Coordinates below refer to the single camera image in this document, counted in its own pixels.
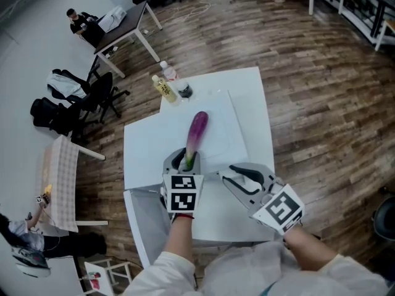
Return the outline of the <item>grey jacket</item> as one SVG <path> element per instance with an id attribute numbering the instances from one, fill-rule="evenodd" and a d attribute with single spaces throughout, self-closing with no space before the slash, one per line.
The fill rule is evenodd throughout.
<path id="1" fill-rule="evenodd" d="M 86 97 L 80 83 L 62 73 L 62 70 L 53 70 L 46 79 L 47 85 L 61 93 L 65 98 L 75 96 L 79 99 Z"/>

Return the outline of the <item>person's left forearm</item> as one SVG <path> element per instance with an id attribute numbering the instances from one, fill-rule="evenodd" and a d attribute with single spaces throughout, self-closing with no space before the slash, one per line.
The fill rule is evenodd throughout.
<path id="1" fill-rule="evenodd" d="M 191 215 L 177 215 L 164 251 L 135 277 L 122 296 L 191 296 L 195 293 L 192 222 Z"/>

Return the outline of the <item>red green item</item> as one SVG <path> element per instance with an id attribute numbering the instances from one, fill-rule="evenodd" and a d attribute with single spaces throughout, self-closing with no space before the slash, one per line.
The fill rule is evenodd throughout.
<path id="1" fill-rule="evenodd" d="M 90 284 L 93 289 L 99 290 L 100 289 L 100 284 L 99 284 L 99 278 L 101 277 L 101 274 L 99 272 L 89 272 L 88 273 L 88 279 L 90 281 Z"/>

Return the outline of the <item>white microwave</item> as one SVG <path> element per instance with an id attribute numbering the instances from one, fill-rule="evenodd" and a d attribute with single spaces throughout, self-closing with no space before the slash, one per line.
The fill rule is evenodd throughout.
<path id="1" fill-rule="evenodd" d="M 248 158 L 230 95 L 219 92 L 124 129 L 124 199 L 143 266 L 159 256 L 170 229 L 169 215 L 160 202 L 164 160 L 186 145 L 189 126 L 200 111 L 208 114 L 209 122 L 199 148 L 205 181 L 194 215 L 193 239 L 199 245 L 249 240 L 249 219 L 219 177 L 231 164 Z"/>

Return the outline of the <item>white table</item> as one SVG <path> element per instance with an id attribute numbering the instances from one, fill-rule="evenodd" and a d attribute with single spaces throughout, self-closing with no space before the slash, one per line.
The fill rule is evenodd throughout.
<path id="1" fill-rule="evenodd" d="M 226 70 L 192 76 L 186 79 L 193 89 L 193 96 L 178 106 L 162 101 L 160 113 L 171 113 L 175 123 L 183 126 L 183 131 L 169 128 L 165 130 L 166 145 L 157 154 L 157 164 L 161 164 L 171 152 L 185 146 L 186 135 L 191 123 L 185 118 L 212 109 L 209 132 L 204 137 L 201 152 L 202 167 L 206 171 L 204 188 L 198 212 L 193 222 L 193 239 L 198 247 L 213 247 L 229 243 L 271 241 L 274 232 L 248 217 L 245 207 L 222 184 L 221 176 L 229 176 L 243 181 L 243 178 L 229 169 L 229 165 L 239 162 L 253 162 L 275 168 L 272 135 L 265 100 L 264 88 L 257 67 Z M 228 95 L 237 116 L 240 134 L 232 129 L 217 125 L 214 119 L 222 110 L 217 101 Z"/>

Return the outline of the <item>white stool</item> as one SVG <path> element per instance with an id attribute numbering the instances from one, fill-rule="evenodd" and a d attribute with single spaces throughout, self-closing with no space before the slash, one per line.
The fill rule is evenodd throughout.
<path id="1" fill-rule="evenodd" d="M 92 296 L 92 294 L 95 292 L 100 293 L 103 296 L 120 296 L 117 295 L 114 291 L 114 287 L 119 284 L 119 282 L 116 281 L 115 278 L 124 278 L 129 283 L 131 283 L 132 276 L 129 269 L 131 262 L 124 261 L 122 263 L 112 265 L 111 261 L 111 258 L 106 258 L 102 260 L 84 262 L 86 275 L 83 276 L 80 280 L 88 281 L 90 284 L 90 281 L 88 279 L 88 273 L 99 272 L 101 274 L 101 277 L 99 278 L 100 289 L 95 290 L 90 284 L 90 290 L 83 292 L 79 296 Z"/>

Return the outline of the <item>purple eggplant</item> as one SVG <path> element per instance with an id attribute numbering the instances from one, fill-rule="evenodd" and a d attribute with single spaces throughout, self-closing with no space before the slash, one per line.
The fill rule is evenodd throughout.
<path id="1" fill-rule="evenodd" d="M 192 120 L 191 126 L 189 128 L 185 151 L 185 161 L 188 170 L 192 169 L 193 167 L 193 157 L 201 145 L 208 121 L 209 115 L 203 111 L 195 114 Z"/>

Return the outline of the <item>checkered cloth table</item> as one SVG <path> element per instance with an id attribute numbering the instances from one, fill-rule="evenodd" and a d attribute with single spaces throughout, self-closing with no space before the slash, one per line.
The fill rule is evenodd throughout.
<path id="1" fill-rule="evenodd" d="M 78 232 L 79 226 L 107 226 L 107 220 L 78 221 L 76 219 L 75 193 L 79 154 L 104 161 L 102 154 L 79 146 L 61 135 L 45 148 L 38 158 L 36 196 L 44 194 L 46 186 L 52 185 L 51 202 L 43 210 L 42 223 L 57 229 Z"/>

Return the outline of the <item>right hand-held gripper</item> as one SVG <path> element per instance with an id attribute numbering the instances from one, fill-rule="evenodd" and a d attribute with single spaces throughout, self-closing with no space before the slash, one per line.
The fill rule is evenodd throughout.
<path id="1" fill-rule="evenodd" d="M 250 218 L 283 236 L 300 222 L 305 205 L 296 191 L 266 165 L 236 163 L 222 175 L 223 185 L 247 208 Z"/>

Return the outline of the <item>dark top desk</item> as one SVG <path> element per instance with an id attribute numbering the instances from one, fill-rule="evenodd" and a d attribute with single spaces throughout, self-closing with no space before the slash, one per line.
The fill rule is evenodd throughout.
<path id="1" fill-rule="evenodd" d="M 153 50 L 139 29 L 139 25 L 145 11 L 149 12 L 158 29 L 162 30 L 163 26 L 157 19 L 155 13 L 152 11 L 149 4 L 144 1 L 127 10 L 126 16 L 121 21 L 120 25 L 112 31 L 106 33 L 95 49 L 94 55 L 98 56 L 121 78 L 125 78 L 125 74 L 104 55 L 104 52 L 115 46 L 118 42 L 129 38 L 131 35 L 135 35 L 140 40 L 140 42 L 148 50 L 150 55 L 152 55 L 157 63 L 160 62 L 159 56 L 156 54 L 155 50 Z"/>

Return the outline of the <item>white box appliance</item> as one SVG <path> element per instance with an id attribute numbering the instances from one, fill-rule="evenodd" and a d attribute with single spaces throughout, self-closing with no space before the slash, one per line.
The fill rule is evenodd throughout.
<path id="1" fill-rule="evenodd" d="M 108 33 L 117 28 L 126 17 L 126 11 L 122 6 L 117 6 L 98 20 L 98 25 L 105 33 Z"/>

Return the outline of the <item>yellow drink bottle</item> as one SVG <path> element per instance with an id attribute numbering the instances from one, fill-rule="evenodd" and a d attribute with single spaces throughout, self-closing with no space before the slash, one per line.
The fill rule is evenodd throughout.
<path id="1" fill-rule="evenodd" d="M 178 103 L 178 97 L 173 89 L 168 85 L 166 80 L 157 75 L 151 77 L 153 86 L 160 92 L 162 97 L 170 104 L 176 105 Z"/>

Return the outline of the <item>black metal railing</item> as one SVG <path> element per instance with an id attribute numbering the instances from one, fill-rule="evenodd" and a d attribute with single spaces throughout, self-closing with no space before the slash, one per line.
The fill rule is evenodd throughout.
<path id="1" fill-rule="evenodd" d="M 344 0 L 344 7 L 362 22 L 367 38 L 373 41 L 385 20 L 395 21 L 395 0 Z"/>

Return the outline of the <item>person's white garment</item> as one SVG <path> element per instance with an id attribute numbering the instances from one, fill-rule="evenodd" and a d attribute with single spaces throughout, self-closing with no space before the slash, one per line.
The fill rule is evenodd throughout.
<path id="1" fill-rule="evenodd" d="M 206 267 L 198 289 L 194 272 L 187 259 L 162 252 L 122 296 L 386 296 L 389 291 L 381 276 L 342 255 L 318 271 L 303 271 L 279 242 L 227 250 Z"/>

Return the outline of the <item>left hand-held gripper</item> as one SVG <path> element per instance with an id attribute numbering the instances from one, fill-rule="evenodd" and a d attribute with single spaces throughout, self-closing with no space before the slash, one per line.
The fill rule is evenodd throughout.
<path id="1" fill-rule="evenodd" d="M 201 158 L 198 151 L 193 155 L 192 175 L 181 175 L 179 166 L 186 148 L 171 153 L 163 163 L 163 192 L 168 212 L 194 212 L 198 206 L 204 183 L 201 174 Z"/>

